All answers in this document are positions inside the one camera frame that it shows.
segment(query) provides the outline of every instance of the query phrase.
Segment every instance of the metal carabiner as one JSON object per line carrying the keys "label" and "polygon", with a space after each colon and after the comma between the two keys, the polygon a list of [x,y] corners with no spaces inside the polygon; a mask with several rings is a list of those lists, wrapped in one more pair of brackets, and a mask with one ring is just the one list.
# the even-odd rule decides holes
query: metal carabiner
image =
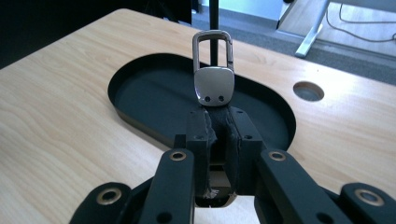
{"label": "metal carabiner", "polygon": [[[222,39],[226,43],[227,67],[208,66],[200,68],[199,43],[210,39]],[[227,105],[233,97],[233,41],[221,30],[202,31],[192,39],[194,87],[198,102],[205,106]]]}

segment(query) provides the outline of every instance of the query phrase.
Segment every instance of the wooden table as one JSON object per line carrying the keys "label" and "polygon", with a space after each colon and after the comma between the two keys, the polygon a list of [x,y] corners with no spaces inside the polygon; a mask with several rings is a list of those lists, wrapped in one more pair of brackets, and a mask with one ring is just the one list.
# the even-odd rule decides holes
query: wooden table
{"label": "wooden table", "polygon": [[[2,69],[1,222],[66,223],[95,187],[116,181],[133,188],[152,177],[168,148],[118,117],[107,85],[143,55],[191,57],[196,32],[123,9]],[[290,104],[297,130],[289,153],[321,186],[339,192],[360,181],[396,198],[395,87],[237,41],[233,53],[235,73]],[[200,56],[209,62],[208,46]],[[318,84],[324,98],[296,96],[302,80]],[[196,209],[195,220],[258,222],[251,197]]]}

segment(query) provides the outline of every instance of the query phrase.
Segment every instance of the circular hole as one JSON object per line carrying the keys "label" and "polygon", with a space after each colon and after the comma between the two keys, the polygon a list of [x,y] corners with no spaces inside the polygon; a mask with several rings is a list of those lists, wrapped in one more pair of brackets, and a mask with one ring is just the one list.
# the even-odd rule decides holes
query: circular hole
{"label": "circular hole", "polygon": [[116,188],[104,189],[96,198],[96,202],[101,205],[109,205],[118,201],[121,197],[121,191]]}
{"label": "circular hole", "polygon": [[270,158],[273,159],[274,161],[283,161],[286,159],[285,155],[283,155],[280,152],[271,151],[268,154],[269,154]]}
{"label": "circular hole", "polygon": [[319,219],[319,221],[320,221],[321,223],[326,223],[326,224],[332,224],[332,223],[334,223],[334,221],[332,220],[332,218],[331,218],[329,215],[324,214],[324,213],[318,213],[318,214],[317,214],[317,218]]}
{"label": "circular hole", "polygon": [[172,161],[183,161],[184,159],[186,159],[187,155],[184,152],[177,151],[172,153],[170,157]]}
{"label": "circular hole", "polygon": [[157,216],[157,222],[159,223],[168,223],[172,220],[172,214],[163,212]]}
{"label": "circular hole", "polygon": [[312,82],[301,81],[293,86],[294,93],[306,101],[319,101],[324,97],[323,89]]}
{"label": "circular hole", "polygon": [[384,200],[376,193],[368,190],[368,189],[356,189],[355,195],[365,203],[368,203],[373,206],[382,206],[384,205]]}
{"label": "circular hole", "polygon": [[103,198],[103,200],[111,200],[111,199],[113,199],[114,197],[116,197],[116,192],[114,192],[114,191],[110,191],[110,192],[106,192],[103,196],[102,196],[102,198]]}

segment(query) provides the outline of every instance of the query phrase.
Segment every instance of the table leg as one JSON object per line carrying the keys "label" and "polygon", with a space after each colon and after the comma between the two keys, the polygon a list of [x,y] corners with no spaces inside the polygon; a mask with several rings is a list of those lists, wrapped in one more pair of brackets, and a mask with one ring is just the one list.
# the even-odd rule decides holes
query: table leg
{"label": "table leg", "polygon": [[295,56],[298,58],[305,58],[306,54],[308,51],[311,49],[311,46],[314,44],[315,40],[317,39],[317,36],[321,30],[321,22],[323,21],[323,17],[326,14],[327,8],[330,4],[331,0],[325,0],[323,2],[322,8],[319,12],[319,15],[317,17],[317,20],[315,21],[314,25],[312,26],[311,30],[309,31],[308,35],[306,35],[303,43],[300,45],[300,47],[297,49],[295,52]]}

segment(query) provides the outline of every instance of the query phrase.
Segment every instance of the black object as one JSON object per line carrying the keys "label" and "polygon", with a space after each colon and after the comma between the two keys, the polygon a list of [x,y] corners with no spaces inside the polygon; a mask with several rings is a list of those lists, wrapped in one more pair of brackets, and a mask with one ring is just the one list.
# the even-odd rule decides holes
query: black object
{"label": "black object", "polygon": [[191,23],[191,0],[0,1],[0,69],[120,8]]}
{"label": "black object", "polygon": [[192,0],[191,1],[191,9],[195,10],[196,13],[199,13],[199,1],[198,0]]}
{"label": "black object", "polygon": [[[172,147],[186,132],[187,114],[199,105],[192,59],[151,54],[125,64],[111,79],[108,97],[129,124]],[[244,108],[269,148],[287,150],[296,121],[287,102],[271,89],[235,76],[231,105]]]}
{"label": "black object", "polygon": [[[209,1],[210,30],[219,29],[219,0]],[[217,66],[219,62],[219,41],[210,40],[210,65]]]}
{"label": "black object", "polygon": [[[175,143],[152,181],[130,191],[98,187],[70,223],[192,223],[194,202],[220,207],[236,194],[255,196],[261,223],[396,222],[396,202],[385,192],[361,183],[345,185],[340,196],[322,189],[286,151],[266,148],[239,108],[192,110]],[[226,176],[222,185],[217,173]]]}

